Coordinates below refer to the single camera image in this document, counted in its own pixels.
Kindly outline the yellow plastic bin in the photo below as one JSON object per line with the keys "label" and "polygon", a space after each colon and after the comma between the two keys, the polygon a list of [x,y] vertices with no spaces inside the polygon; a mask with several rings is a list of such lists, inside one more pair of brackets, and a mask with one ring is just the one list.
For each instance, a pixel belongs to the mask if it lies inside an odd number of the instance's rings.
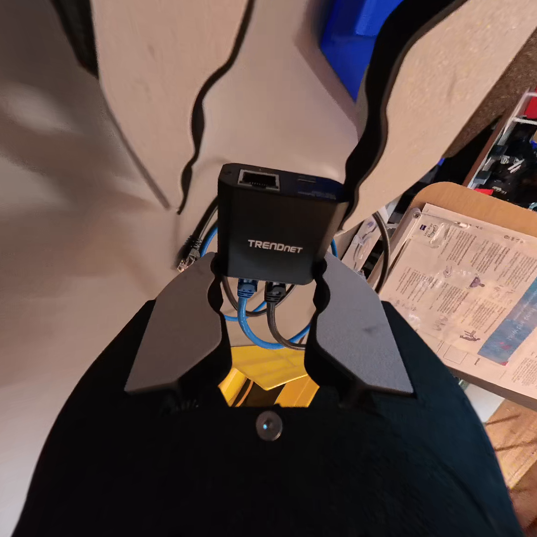
{"label": "yellow plastic bin", "polygon": [[281,388],[275,404],[307,407],[319,386],[306,373],[304,351],[266,350],[258,346],[232,348],[232,369],[220,383],[228,406],[244,406],[253,388],[269,392]]}

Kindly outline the white stand base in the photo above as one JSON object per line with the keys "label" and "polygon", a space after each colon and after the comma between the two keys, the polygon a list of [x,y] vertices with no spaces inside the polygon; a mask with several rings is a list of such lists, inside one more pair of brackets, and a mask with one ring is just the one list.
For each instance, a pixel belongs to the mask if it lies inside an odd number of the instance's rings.
{"label": "white stand base", "polygon": [[[384,208],[377,211],[376,216],[372,215],[366,218],[359,225],[350,245],[343,254],[343,263],[365,279],[368,279],[377,263],[380,263],[381,271],[392,264],[393,247],[387,220],[388,216]],[[372,261],[372,268],[367,268],[367,260],[378,242],[381,248],[380,255],[377,261]]]}

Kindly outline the white desk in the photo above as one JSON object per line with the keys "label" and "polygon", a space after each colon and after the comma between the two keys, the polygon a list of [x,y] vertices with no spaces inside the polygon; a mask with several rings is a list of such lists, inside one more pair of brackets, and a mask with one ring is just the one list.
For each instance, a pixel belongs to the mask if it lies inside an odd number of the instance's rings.
{"label": "white desk", "polygon": [[[230,162],[341,181],[357,128],[317,48],[329,1],[256,2],[255,119],[234,131],[256,137]],[[74,386],[175,276],[206,208],[165,201],[51,1],[1,1],[1,536]]]}

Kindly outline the blue plastic bin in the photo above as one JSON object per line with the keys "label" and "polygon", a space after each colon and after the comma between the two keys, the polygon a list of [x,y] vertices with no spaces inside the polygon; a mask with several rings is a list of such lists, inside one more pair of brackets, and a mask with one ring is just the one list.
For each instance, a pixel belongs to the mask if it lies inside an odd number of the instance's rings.
{"label": "blue plastic bin", "polygon": [[320,49],[355,102],[379,31],[401,1],[333,1]]}

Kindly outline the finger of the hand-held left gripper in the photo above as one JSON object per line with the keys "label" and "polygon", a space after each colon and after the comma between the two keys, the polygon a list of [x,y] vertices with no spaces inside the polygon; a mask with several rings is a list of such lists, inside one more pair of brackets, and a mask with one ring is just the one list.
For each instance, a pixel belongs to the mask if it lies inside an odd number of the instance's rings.
{"label": "finger of the hand-held left gripper", "polygon": [[364,85],[367,120],[345,165],[350,230],[435,165],[536,29],[536,1],[403,1]]}
{"label": "finger of the hand-held left gripper", "polygon": [[256,1],[90,1],[100,84],[134,155],[179,215],[200,215],[217,172],[252,152]]}

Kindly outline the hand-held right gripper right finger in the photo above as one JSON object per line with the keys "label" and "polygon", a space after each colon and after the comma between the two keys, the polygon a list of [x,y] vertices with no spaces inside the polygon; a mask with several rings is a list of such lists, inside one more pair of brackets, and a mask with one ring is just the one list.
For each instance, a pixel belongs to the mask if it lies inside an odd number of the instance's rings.
{"label": "hand-held right gripper right finger", "polygon": [[365,392],[413,395],[377,293],[331,253],[315,269],[315,312],[305,347],[309,376],[340,399]]}

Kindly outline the black network adapter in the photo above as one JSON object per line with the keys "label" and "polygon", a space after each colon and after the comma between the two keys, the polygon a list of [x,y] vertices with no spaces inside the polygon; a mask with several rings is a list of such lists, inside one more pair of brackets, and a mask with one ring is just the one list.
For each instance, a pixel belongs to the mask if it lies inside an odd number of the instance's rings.
{"label": "black network adapter", "polygon": [[308,285],[347,207],[344,186],[333,179],[224,164],[218,176],[219,273]]}

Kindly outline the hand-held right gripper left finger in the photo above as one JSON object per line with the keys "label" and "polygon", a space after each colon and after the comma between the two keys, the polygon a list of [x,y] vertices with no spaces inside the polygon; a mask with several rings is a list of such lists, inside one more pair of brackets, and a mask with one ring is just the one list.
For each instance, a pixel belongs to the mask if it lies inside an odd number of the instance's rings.
{"label": "hand-held right gripper left finger", "polygon": [[124,389],[199,395],[230,372],[230,342],[221,307],[216,254],[207,253],[156,298]]}

